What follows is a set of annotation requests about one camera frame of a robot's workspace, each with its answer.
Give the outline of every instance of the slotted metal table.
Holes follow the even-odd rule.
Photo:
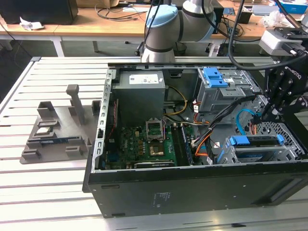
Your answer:
[[[226,209],[104,219],[91,193],[81,191],[86,160],[22,165],[19,158],[37,117],[40,101],[70,105],[68,84],[79,84],[84,105],[100,99],[107,63],[135,63],[136,57],[33,59],[0,104],[0,230],[304,230],[308,188],[276,207]],[[182,57],[177,62],[229,62],[228,58]],[[269,58],[237,58],[257,65]],[[305,123],[306,113],[299,114]]]

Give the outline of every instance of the power supply label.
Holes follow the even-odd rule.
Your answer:
[[[130,75],[129,84],[158,84],[158,75]]]

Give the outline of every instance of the floor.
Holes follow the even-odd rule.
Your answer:
[[[53,43],[50,41],[18,41],[32,56],[56,57]],[[13,50],[0,51],[0,102],[23,69],[30,61],[30,57],[23,51],[16,41],[11,41]],[[125,44],[123,42],[98,42],[99,51],[93,51],[91,41],[67,41],[64,42],[65,55],[77,56],[134,56],[138,43]],[[208,56],[205,52],[207,44],[186,43],[186,56]],[[235,47],[236,56],[259,56],[259,46],[256,44],[237,44]]]

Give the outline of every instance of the yellow wire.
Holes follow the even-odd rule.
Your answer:
[[[183,98],[183,100],[185,101],[185,105],[184,105],[184,107],[183,107],[182,110],[180,110],[180,111],[178,111],[178,112],[164,113],[164,115],[172,116],[172,115],[177,115],[177,114],[179,114],[179,113],[185,111],[185,109],[186,109],[186,107],[187,107],[187,100],[186,100],[185,96],[184,96],[178,89],[176,89],[176,88],[173,87],[173,86],[169,86],[169,87],[172,88],[172,89],[174,89],[178,94],[180,94],[181,97]]]

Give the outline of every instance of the blue cable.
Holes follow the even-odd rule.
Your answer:
[[[249,113],[252,114],[253,116],[256,116],[256,113],[255,113],[254,111],[252,111],[252,110],[249,110],[249,109],[242,109],[242,110],[239,111],[239,113],[236,115],[236,119],[235,119],[235,121],[236,121],[236,126],[237,126],[237,128],[239,129],[239,131],[240,131],[240,133],[241,133],[242,135],[246,135],[245,132],[244,132],[244,130],[243,130],[243,128],[242,128],[242,126],[241,126],[241,124],[240,124],[240,113],[241,113],[241,112],[249,112]]]

